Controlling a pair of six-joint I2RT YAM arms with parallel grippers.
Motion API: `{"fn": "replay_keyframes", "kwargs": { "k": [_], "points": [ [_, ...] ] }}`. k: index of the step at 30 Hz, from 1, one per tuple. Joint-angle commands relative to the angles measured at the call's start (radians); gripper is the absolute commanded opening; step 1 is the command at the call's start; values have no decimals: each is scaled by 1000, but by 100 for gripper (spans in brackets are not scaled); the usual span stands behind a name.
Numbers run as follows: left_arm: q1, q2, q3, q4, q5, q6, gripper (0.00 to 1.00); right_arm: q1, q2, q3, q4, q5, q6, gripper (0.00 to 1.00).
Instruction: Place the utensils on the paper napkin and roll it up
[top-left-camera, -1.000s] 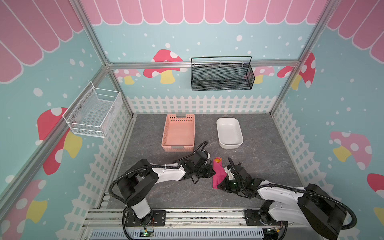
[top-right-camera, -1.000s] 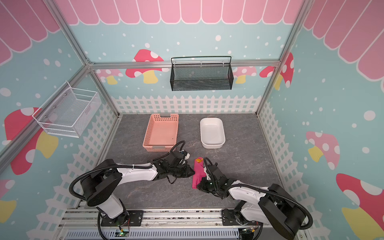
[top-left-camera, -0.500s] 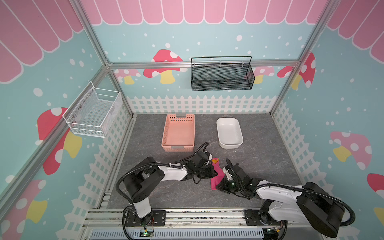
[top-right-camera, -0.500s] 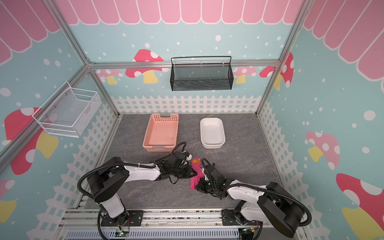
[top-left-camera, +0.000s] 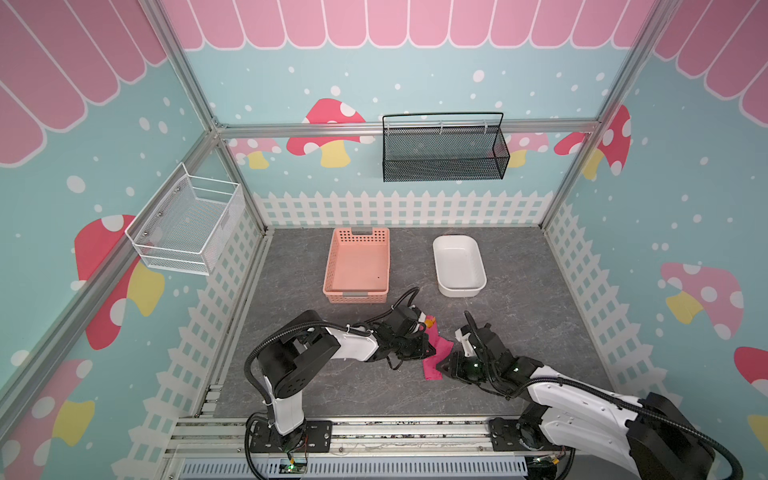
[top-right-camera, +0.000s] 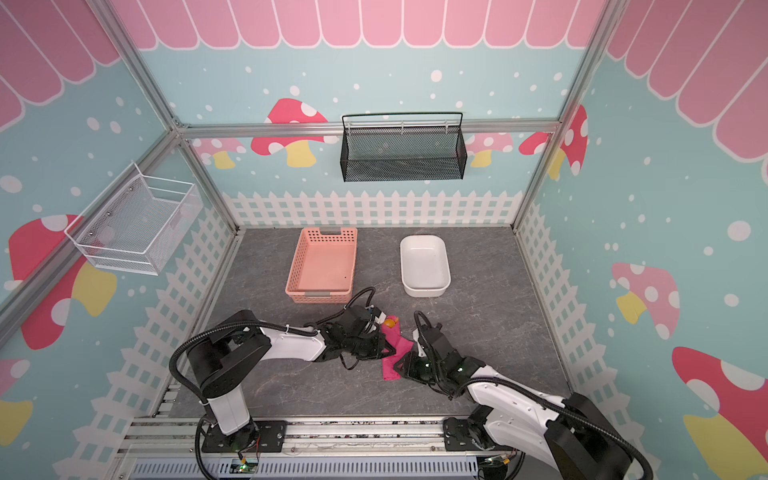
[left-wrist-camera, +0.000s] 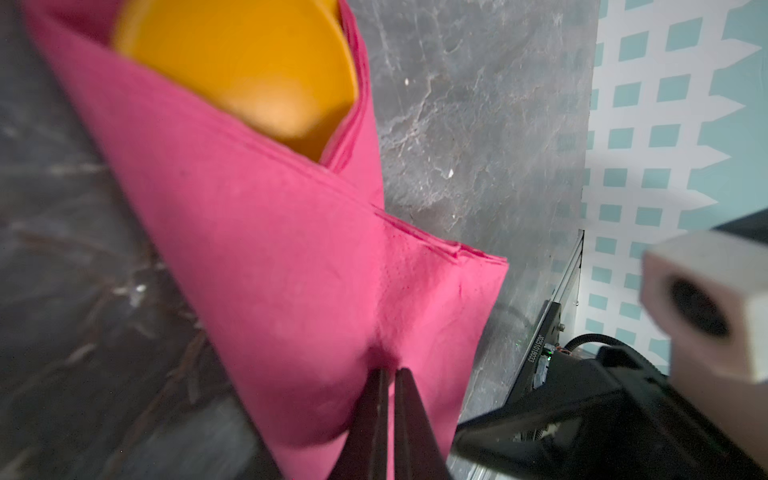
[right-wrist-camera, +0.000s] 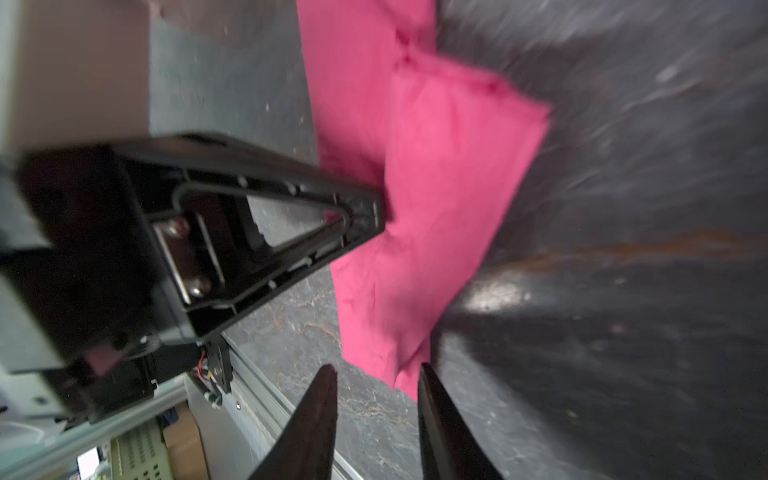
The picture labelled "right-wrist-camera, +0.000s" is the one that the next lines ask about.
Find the magenta paper napkin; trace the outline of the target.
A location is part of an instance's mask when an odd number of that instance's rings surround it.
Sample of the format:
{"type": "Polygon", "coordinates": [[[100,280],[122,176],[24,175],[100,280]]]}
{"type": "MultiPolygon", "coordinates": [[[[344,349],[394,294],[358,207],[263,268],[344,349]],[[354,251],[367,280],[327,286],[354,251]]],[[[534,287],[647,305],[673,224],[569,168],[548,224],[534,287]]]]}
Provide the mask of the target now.
{"type": "Polygon", "coordinates": [[[381,189],[384,232],[333,262],[342,354],[410,397],[481,265],[550,109],[437,50],[432,1],[297,5],[323,168],[381,189]]]}

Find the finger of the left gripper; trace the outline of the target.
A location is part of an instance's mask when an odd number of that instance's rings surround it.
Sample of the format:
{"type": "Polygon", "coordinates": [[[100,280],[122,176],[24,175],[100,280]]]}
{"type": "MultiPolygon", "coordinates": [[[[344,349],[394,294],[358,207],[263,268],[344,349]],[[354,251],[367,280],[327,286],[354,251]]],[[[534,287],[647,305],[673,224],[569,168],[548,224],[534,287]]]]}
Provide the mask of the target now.
{"type": "Polygon", "coordinates": [[[157,275],[164,342],[212,338],[384,228],[377,188],[225,135],[126,140],[113,153],[157,275]]]}

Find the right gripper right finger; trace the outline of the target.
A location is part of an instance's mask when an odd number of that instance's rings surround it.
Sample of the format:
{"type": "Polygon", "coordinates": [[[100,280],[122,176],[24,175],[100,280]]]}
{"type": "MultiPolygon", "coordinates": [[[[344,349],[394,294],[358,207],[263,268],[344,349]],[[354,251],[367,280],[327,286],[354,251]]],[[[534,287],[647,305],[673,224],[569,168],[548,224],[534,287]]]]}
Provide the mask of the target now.
{"type": "Polygon", "coordinates": [[[420,368],[417,406],[424,479],[502,479],[429,363],[420,368]]]}

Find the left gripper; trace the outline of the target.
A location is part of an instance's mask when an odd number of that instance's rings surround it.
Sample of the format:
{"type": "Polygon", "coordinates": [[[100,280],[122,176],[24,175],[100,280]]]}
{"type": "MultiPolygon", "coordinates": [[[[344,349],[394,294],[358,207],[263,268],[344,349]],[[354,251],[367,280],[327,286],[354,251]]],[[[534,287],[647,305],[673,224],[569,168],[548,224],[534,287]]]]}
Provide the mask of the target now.
{"type": "Polygon", "coordinates": [[[196,345],[161,342],[143,235],[111,148],[2,158],[3,409],[101,420],[196,367],[196,345]]]}

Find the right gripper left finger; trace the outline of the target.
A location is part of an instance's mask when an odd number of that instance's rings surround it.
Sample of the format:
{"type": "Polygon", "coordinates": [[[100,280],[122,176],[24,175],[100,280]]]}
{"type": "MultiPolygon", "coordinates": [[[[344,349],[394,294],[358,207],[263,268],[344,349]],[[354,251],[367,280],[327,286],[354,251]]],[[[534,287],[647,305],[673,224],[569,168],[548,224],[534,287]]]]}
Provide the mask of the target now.
{"type": "Polygon", "coordinates": [[[250,479],[331,479],[337,420],[337,371],[326,364],[250,479]]]}

